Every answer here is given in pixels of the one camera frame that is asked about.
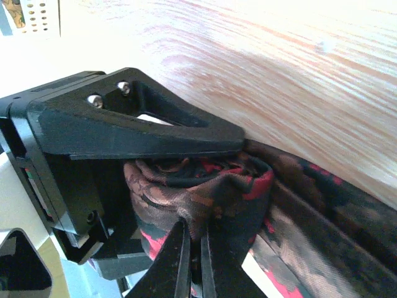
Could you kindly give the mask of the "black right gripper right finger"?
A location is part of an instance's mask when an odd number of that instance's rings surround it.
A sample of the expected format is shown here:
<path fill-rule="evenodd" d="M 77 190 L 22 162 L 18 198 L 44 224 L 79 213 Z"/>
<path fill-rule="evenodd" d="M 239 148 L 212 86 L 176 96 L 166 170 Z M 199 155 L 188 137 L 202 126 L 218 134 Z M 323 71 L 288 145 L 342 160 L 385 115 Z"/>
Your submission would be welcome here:
<path fill-rule="evenodd" d="M 204 297 L 265 297 L 242 269 L 235 254 L 214 228 L 201 238 L 201 275 Z"/>

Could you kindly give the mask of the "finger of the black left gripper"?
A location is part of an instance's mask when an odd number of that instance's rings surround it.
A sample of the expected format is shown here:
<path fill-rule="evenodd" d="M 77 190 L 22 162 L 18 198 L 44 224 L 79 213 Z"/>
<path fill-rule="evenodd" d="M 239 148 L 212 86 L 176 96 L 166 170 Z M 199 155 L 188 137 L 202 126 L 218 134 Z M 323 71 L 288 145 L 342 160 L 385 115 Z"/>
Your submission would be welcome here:
<path fill-rule="evenodd" d="M 92 259 L 99 276 L 114 280 L 148 269 L 153 261 L 145 253 L 117 255 L 111 258 Z"/>
<path fill-rule="evenodd" d="M 73 160 L 225 155 L 245 138 L 136 68 L 46 84 L 26 114 L 41 151 Z"/>

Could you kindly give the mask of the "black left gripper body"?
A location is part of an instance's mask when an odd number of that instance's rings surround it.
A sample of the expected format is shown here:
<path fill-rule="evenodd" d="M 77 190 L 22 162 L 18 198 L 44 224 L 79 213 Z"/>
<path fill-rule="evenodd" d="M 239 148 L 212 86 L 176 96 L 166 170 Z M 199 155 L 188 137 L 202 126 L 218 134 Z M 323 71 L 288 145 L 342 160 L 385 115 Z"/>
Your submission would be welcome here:
<path fill-rule="evenodd" d="M 66 259 L 133 253 L 123 162 L 140 152 L 135 70 L 83 71 L 1 98 L 1 146 Z"/>

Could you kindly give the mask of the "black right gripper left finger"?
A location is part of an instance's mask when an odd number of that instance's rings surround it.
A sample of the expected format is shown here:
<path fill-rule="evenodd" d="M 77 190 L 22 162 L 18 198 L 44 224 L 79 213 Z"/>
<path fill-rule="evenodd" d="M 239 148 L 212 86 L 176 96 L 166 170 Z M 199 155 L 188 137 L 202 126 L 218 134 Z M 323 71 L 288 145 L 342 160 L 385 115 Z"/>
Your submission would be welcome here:
<path fill-rule="evenodd" d="M 153 264 L 127 297 L 190 297 L 190 244 L 186 223 L 177 222 Z"/>

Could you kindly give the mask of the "brown red patterned tie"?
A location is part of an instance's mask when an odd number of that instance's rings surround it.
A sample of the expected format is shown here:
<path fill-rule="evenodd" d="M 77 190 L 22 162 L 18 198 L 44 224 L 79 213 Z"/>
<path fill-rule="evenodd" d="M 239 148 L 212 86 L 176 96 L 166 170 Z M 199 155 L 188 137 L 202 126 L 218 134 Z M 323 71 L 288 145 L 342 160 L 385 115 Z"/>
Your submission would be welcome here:
<path fill-rule="evenodd" d="M 396 211 L 298 156 L 247 140 L 220 158 L 133 160 L 124 175 L 142 245 L 157 257 L 182 219 L 207 224 L 282 297 L 395 297 Z"/>

